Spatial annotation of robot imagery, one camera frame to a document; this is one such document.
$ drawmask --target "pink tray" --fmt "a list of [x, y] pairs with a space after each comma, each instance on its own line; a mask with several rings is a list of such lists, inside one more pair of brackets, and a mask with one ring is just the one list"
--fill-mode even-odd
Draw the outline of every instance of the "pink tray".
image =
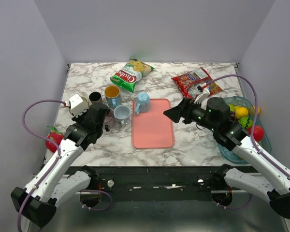
[[164, 98], [150, 99], [150, 109], [146, 113], [132, 112], [132, 144], [135, 148], [168, 148], [174, 145], [172, 121], [163, 114], [171, 108]]

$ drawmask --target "white wall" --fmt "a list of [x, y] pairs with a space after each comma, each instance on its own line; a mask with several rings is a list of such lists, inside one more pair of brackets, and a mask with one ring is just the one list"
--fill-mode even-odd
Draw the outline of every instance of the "white wall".
[[[290, 0], [276, 0], [239, 67], [255, 86], [273, 156], [290, 167]], [[245, 85], [250, 100], [252, 92]]]
[[[0, 0], [0, 232], [16, 231], [10, 198], [43, 163], [44, 142], [28, 134], [21, 116], [32, 102], [60, 99], [66, 62], [32, 0]], [[32, 110], [28, 124], [44, 135], [56, 104]]]
[[35, 0], [68, 62], [238, 62], [275, 0]]

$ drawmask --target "red ball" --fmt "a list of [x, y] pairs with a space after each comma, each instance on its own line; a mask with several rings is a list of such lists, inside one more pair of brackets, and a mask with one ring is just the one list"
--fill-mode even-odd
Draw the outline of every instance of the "red ball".
[[[249, 132], [249, 134], [251, 134], [251, 129], [252, 129], [252, 127], [249, 127], [248, 130], [247, 130]], [[260, 127], [260, 126], [258, 126], [258, 125], [256, 125], [255, 126], [255, 129], [253, 131], [253, 138], [257, 142], [259, 142], [259, 141], [261, 141], [263, 139], [263, 137], [264, 137], [264, 130], [263, 130], [263, 128]]]

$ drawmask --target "chips bag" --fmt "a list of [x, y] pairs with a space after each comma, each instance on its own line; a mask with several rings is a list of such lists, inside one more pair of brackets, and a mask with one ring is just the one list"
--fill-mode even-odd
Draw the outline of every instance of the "chips bag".
[[110, 79], [115, 85], [133, 93], [135, 84], [153, 69], [154, 68], [148, 64], [130, 58], [129, 62]]
[[[212, 78], [204, 68], [200, 67], [183, 75], [172, 77], [172, 80], [184, 97], [194, 99], [200, 94], [197, 86], [208, 83]], [[210, 95], [223, 91], [215, 82], [209, 84], [208, 89]]]

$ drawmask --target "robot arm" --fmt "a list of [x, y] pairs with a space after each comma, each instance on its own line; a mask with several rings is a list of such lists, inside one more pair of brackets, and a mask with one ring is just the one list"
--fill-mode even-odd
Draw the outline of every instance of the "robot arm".
[[[290, 219], [290, 170], [259, 147], [263, 152], [261, 155], [261, 151], [254, 147], [248, 131], [232, 121], [230, 108], [222, 98], [210, 98], [206, 110], [201, 108], [200, 101], [184, 98], [178, 106], [164, 114], [175, 123], [183, 117], [185, 124], [196, 122], [211, 130], [220, 145], [244, 158], [266, 178], [266, 181], [260, 181], [229, 165], [223, 165], [219, 172], [220, 181], [264, 199], [278, 214]], [[286, 170], [289, 176], [277, 167]]]
[[72, 120], [76, 123], [70, 125], [64, 134], [59, 146], [60, 156], [56, 151], [33, 180], [24, 188], [16, 187], [11, 193], [17, 212], [25, 204], [22, 215], [39, 227], [45, 226], [52, 219], [56, 206], [76, 192], [86, 189], [91, 181], [97, 179], [95, 174], [78, 171], [59, 183], [69, 166], [90, 144], [95, 144], [102, 136], [103, 122], [110, 109], [102, 103], [88, 107], [78, 94], [71, 97], [66, 104], [74, 116]]

